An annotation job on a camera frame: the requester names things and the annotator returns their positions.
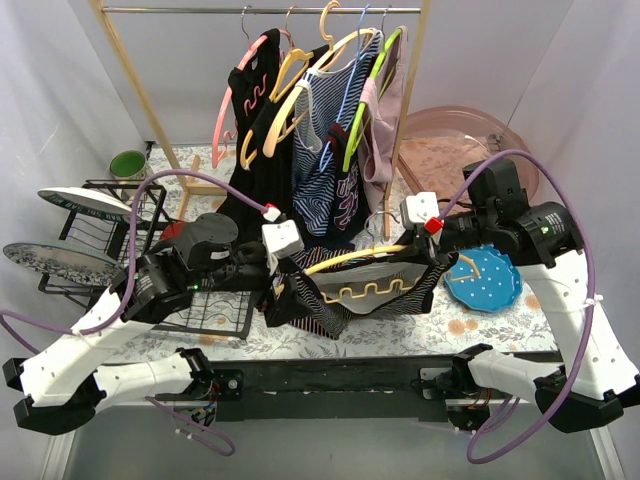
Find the yellow wavy plastic hanger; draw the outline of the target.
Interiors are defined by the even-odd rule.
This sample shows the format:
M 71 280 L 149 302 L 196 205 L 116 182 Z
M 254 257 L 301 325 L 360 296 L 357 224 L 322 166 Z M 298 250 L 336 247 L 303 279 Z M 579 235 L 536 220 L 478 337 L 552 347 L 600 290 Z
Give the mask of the yellow wavy plastic hanger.
M 454 264 L 428 265 L 419 259 L 414 250 L 414 229 L 407 239 L 394 245 L 345 252 L 322 247 L 303 249 L 281 259 L 276 271 L 286 277 L 298 275 L 305 284 L 311 282 L 312 276 L 319 275 L 321 279 L 311 283 L 311 296 L 327 305 L 337 303 L 348 307 L 370 294 L 399 295 L 414 288 L 415 283 L 408 281 L 410 273 L 416 273 L 415 282 L 420 282 L 427 270 L 437 267 L 448 270 Z

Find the black white striped tank top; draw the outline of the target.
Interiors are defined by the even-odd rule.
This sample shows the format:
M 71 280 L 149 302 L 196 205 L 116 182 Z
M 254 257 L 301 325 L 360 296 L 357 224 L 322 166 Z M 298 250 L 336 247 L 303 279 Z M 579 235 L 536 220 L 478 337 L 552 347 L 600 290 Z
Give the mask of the black white striped tank top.
M 273 284 L 262 303 L 267 325 L 289 324 L 337 339 L 357 320 L 426 314 L 435 287 L 459 258 L 429 258 L 405 245 L 377 256 L 348 254 L 317 247 L 289 258 L 269 255 Z

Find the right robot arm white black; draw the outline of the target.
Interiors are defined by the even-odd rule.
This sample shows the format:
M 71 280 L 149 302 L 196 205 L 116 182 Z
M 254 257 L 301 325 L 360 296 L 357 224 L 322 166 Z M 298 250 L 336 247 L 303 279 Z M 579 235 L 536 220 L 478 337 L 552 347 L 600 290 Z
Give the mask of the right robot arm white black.
M 535 294 L 562 362 L 536 363 L 478 344 L 424 386 L 475 397 L 498 390 L 535 404 L 563 433 L 608 425 L 639 403 L 639 370 L 621 348 L 595 292 L 595 262 L 566 196 L 530 205 L 514 162 L 494 156 L 463 169 L 471 211 L 444 212 L 444 253 L 494 247 Z

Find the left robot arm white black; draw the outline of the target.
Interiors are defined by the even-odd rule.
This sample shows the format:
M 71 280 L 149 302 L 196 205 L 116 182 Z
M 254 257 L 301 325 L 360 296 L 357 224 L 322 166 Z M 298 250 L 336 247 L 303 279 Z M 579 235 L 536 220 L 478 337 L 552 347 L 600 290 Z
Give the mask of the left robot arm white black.
M 108 366 L 113 353 L 202 291 L 251 292 L 271 286 L 279 260 L 302 250 L 291 220 L 268 222 L 258 241 L 239 244 L 229 217 L 203 214 L 132 262 L 115 277 L 69 332 L 27 359 L 2 367 L 8 387 L 22 393 L 13 411 L 19 427 L 61 435 L 119 403 L 154 398 L 238 400 L 243 374 L 215 368 L 198 348 L 179 348 L 156 361 Z

